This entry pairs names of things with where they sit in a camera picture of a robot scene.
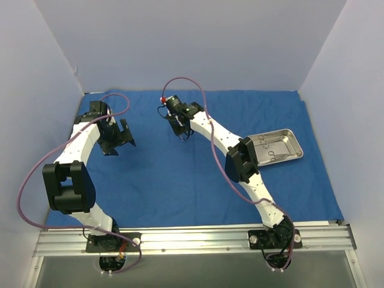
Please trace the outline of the blue surgical cloth wrap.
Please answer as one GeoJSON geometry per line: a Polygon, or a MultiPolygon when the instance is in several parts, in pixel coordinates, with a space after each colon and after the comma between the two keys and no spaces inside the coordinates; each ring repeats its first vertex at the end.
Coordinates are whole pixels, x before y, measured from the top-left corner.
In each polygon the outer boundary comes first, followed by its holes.
{"type": "MultiPolygon", "coordinates": [[[[183,141],[161,117],[160,91],[109,91],[107,103],[125,111],[135,144],[105,156],[95,145],[86,168],[96,202],[119,226],[176,227],[253,224],[261,221],[239,186],[229,186],[199,134],[183,141]]],[[[185,103],[207,105],[222,126],[245,137],[290,129],[303,157],[264,166],[262,179],[293,221],[334,221],[343,215],[334,195],[305,103],[296,91],[178,91],[185,103]]]]}

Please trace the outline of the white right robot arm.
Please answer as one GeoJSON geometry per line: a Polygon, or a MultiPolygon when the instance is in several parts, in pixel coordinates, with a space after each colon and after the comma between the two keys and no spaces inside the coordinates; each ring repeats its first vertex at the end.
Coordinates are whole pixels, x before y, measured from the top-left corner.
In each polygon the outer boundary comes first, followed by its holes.
{"type": "Polygon", "coordinates": [[[125,226],[199,226],[231,223],[226,207],[243,200],[255,210],[278,248],[292,228],[259,170],[252,140],[214,120],[197,103],[162,104],[159,118],[133,115],[135,147],[122,148],[116,186],[129,213],[125,226]]]}

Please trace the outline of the stainless steel instrument tray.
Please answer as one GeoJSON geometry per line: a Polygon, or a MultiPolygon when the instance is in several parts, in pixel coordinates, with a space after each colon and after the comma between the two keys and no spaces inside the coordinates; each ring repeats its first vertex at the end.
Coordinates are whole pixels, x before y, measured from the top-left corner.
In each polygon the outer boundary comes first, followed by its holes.
{"type": "Polygon", "coordinates": [[[270,131],[267,133],[254,134],[249,136],[249,138],[253,141],[259,167],[282,163],[290,160],[296,160],[304,156],[304,151],[302,150],[293,131],[290,129],[282,129],[270,131]],[[282,136],[282,138],[281,141],[273,143],[269,149],[263,149],[261,146],[257,145],[257,137],[263,134],[280,135],[282,136]],[[268,155],[269,151],[274,151],[276,154],[295,154],[296,157],[293,159],[286,159],[285,161],[270,161],[270,156],[268,155]]]}

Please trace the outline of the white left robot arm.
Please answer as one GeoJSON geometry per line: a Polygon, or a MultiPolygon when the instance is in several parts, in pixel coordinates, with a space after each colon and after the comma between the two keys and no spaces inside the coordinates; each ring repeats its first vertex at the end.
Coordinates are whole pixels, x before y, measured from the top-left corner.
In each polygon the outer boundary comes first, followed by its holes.
{"type": "Polygon", "coordinates": [[[71,141],[52,164],[43,167],[43,180],[51,210],[76,219],[88,226],[92,236],[100,236],[99,243],[106,251],[120,247],[116,221],[96,203],[96,190],[86,168],[94,145],[100,145],[103,155],[117,156],[115,148],[134,143],[125,119],[122,129],[113,117],[91,123],[92,113],[77,117],[71,141]]]}

